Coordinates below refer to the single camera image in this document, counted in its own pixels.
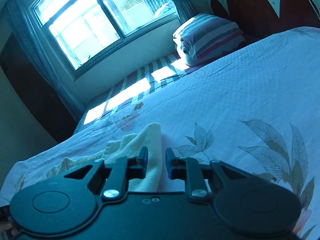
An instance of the window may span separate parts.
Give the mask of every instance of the window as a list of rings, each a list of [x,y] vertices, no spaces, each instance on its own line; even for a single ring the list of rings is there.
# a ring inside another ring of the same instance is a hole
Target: window
[[[73,72],[176,16],[169,0],[37,0],[32,8]]]

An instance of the finger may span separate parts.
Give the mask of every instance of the finger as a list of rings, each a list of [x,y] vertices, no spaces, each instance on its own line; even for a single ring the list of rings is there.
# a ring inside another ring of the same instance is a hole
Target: finger
[[[11,222],[0,222],[0,233],[9,230],[12,227]]]
[[[12,230],[11,230],[11,235],[17,236],[18,234],[19,234],[18,229],[17,229],[17,228],[12,228]]]

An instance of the towel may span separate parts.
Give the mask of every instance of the towel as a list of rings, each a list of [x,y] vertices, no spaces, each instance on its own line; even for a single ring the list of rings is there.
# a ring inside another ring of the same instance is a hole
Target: towel
[[[96,159],[104,159],[105,163],[114,163],[120,157],[138,156],[142,147],[148,148],[147,175],[145,179],[130,180],[129,191],[155,192],[162,171],[161,128],[158,123],[147,125],[139,134],[128,134],[123,136],[121,140],[109,141],[104,150],[93,155],[76,160],[65,157],[59,165],[50,168],[40,181]]]

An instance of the screw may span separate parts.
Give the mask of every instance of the screw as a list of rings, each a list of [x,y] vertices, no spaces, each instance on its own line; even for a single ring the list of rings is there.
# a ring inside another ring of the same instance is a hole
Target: screw
[[[159,202],[159,201],[160,201],[160,198],[158,198],[158,197],[153,197],[151,200],[152,200],[153,202]]]
[[[199,197],[199,198],[205,197],[207,194],[208,194],[207,191],[204,189],[195,189],[194,191],[191,192],[191,195],[193,197]]]
[[[145,199],[142,200],[142,203],[150,204],[150,203],[151,203],[151,200],[148,199],[148,198],[145,198]]]
[[[117,191],[116,189],[108,189],[105,192],[103,192],[103,195],[106,198],[116,198],[120,195],[120,192]]]

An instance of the red headboard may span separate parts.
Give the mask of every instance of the red headboard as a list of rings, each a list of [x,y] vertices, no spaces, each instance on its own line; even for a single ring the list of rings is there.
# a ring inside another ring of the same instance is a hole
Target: red headboard
[[[319,16],[309,0],[209,0],[209,2],[216,16],[236,22],[245,34],[257,38],[265,38],[274,33],[302,26],[320,28]],[[319,5],[314,3],[314,6],[320,10]]]

